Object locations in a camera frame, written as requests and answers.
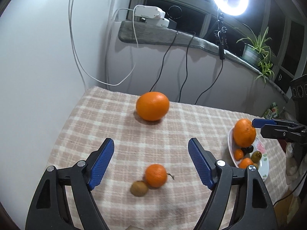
plaid tablecloth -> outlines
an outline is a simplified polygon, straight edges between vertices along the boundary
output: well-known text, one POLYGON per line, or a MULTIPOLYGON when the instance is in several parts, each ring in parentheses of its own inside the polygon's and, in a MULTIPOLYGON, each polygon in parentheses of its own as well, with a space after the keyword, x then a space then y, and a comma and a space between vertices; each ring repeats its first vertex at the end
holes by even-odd
MULTIPOLYGON (((70 167, 97 150, 105 138, 115 142, 115 152, 99 186, 93 190, 96 204, 111 230, 129 225, 147 229, 193 229, 210 195, 201 183, 188 154, 188 140, 197 137, 204 149, 216 159, 232 164, 227 144, 229 130, 240 118, 254 116, 220 109, 170 103, 160 122, 146 122, 135 112, 138 96, 110 92, 99 87, 89 89, 73 109, 49 158, 49 165, 70 167), (145 168, 153 163, 165 166, 175 180, 144 197, 134 197, 129 189, 141 180, 145 168)), ((273 202, 287 190, 286 157, 278 141, 257 136, 270 160, 265 181, 273 202)), ((232 188, 221 229, 228 226, 236 188, 232 188)), ((76 227, 82 229, 73 203, 68 202, 76 227)))

plate of fruit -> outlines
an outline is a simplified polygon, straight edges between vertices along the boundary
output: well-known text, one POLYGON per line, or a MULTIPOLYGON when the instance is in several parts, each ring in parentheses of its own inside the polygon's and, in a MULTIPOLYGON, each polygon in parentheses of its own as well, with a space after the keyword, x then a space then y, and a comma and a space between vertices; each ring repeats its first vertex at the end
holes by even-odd
POLYGON ((268 155, 250 120, 240 119, 229 131, 228 150, 237 168, 254 165, 262 180, 266 180, 270 170, 268 155))

windowsill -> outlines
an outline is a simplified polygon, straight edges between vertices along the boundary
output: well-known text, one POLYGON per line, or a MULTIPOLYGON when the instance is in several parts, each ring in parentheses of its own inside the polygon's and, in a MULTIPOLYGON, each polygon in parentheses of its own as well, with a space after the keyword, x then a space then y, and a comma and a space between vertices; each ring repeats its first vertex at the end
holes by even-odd
MULTIPOLYGON (((139 44, 169 46, 176 34, 175 30, 169 28, 162 28, 139 22, 135 22, 135 30, 138 35, 139 44)), ((136 43, 131 21, 122 21, 119 28, 118 37, 119 40, 124 43, 136 43)), ((178 32, 173 46, 187 47, 190 40, 191 35, 183 32, 178 32)), ((219 47, 217 45, 198 37, 194 37, 189 47, 198 48, 213 55, 219 55, 219 47)), ((259 70, 227 50, 225 50, 225 58, 248 68, 257 75, 261 74, 259 70)), ((289 101, 289 98, 286 96, 286 94, 274 82, 267 80, 267 83, 277 89, 283 95, 286 102, 289 101)))

screw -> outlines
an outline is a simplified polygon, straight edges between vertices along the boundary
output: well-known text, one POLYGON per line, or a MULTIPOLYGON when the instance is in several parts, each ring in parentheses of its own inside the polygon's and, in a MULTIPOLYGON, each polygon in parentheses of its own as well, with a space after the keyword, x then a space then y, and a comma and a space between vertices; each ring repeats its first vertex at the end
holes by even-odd
POLYGON ((226 164, 226 163, 225 163, 223 160, 218 160, 218 161, 217 161, 217 165, 218 165, 218 166, 223 167, 223 166, 225 166, 225 164, 226 164))
POLYGON ((251 170, 251 171, 255 171, 255 170, 256 170, 256 167, 255 167, 254 165, 250 165, 250 166, 248 166, 248 168, 249 168, 249 170, 251 170))
POLYGON ((47 168, 47 171, 48 172, 51 172, 51 171, 53 171, 54 170, 54 166, 49 166, 48 168, 47 168))
POLYGON ((83 166, 85 165, 85 161, 79 161, 79 162, 77 163, 77 165, 78 165, 79 167, 83 167, 83 166))

white electronic device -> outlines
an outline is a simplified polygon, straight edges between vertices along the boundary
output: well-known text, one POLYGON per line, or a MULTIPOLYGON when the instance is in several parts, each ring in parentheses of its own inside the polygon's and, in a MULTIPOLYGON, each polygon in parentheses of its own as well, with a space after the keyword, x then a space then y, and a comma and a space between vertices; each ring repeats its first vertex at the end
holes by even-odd
POLYGON ((135 8, 135 16, 145 18, 145 23, 168 27, 169 20, 164 18, 165 12, 159 7, 139 5, 135 8))

